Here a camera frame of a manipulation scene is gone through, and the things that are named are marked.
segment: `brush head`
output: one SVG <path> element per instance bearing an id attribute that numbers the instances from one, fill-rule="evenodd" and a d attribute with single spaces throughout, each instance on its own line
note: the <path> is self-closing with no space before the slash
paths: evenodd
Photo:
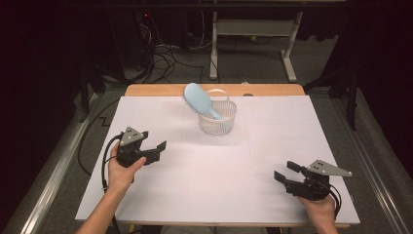
<path id="1" fill-rule="evenodd" d="M 208 114 L 212 107 L 209 95 L 195 83 L 190 83 L 185 87 L 183 98 L 194 111 L 200 114 Z"/>

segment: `human hand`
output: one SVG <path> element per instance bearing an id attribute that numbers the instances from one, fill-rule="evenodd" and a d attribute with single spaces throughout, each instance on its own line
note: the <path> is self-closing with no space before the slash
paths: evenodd
<path id="1" fill-rule="evenodd" d="M 338 233 L 334 224 L 335 201 L 330 195 L 320 201 L 297 198 L 306 207 L 307 215 L 319 234 Z"/>
<path id="2" fill-rule="evenodd" d="M 119 141 L 110 151 L 110 157 L 117 155 L 118 147 Z M 115 193 L 123 198 L 131 186 L 134 174 L 145 164 L 145 162 L 146 158 L 142 157 L 130 167 L 124 168 L 118 163 L 116 158 L 109 160 L 109 185 L 106 193 Z"/>

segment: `silver bracket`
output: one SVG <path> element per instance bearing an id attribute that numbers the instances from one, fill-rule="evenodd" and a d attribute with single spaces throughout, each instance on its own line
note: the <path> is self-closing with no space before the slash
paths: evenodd
<path id="1" fill-rule="evenodd" d="M 324 176 L 353 176 L 352 172 L 347 172 L 322 160 L 316 160 L 307 170 Z"/>
<path id="2" fill-rule="evenodd" d="M 138 132 L 137 130 L 131 127 L 127 127 L 127 129 L 125 130 L 124 136 L 122 137 L 122 140 L 121 140 L 121 146 L 128 145 L 132 142 L 135 142 L 143 138 L 144 138 L 144 135 L 142 133 Z"/>

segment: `dark background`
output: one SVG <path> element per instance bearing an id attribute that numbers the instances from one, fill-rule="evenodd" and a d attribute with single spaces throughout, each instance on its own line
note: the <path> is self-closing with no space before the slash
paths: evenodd
<path id="1" fill-rule="evenodd" d="M 91 84 L 100 84 L 102 74 L 122 80 L 123 67 L 142 64 L 146 55 L 141 53 L 143 45 L 138 43 L 133 14 L 69 15 L 61 2 L 51 0 L 0 4 L 1 130 L 6 148 L 0 172 L 3 191 L 7 191 L 1 199 L 3 229 L 71 120 L 75 111 L 72 99 L 79 92 L 85 69 L 92 70 L 87 76 Z M 298 39 L 340 35 L 324 73 L 357 61 L 352 67 L 359 87 L 395 154 L 413 176 L 413 8 L 411 1 L 405 0 L 392 1 L 385 9 L 374 14 L 305 13 Z M 274 15 L 220 16 L 267 19 Z M 188 31 L 202 33 L 199 14 L 153 13 L 152 17 L 165 33 L 163 39 L 183 48 Z M 284 17 L 288 13 L 277 15 L 278 19 Z M 211 22 L 211 13 L 206 13 L 206 22 Z M 131 61 L 128 57 L 135 55 L 139 55 L 137 60 L 127 64 Z"/>

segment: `plastic basket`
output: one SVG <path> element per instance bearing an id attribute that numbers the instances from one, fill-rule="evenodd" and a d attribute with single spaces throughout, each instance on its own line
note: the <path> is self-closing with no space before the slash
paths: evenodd
<path id="1" fill-rule="evenodd" d="M 228 134 L 234 128 L 237 106 L 230 100 L 225 91 L 219 89 L 208 91 L 208 93 L 212 92 L 224 93 L 227 96 L 223 100 L 212 101 L 212 108 L 222 117 L 222 120 L 215 120 L 209 114 L 198 114 L 201 129 L 210 135 Z"/>

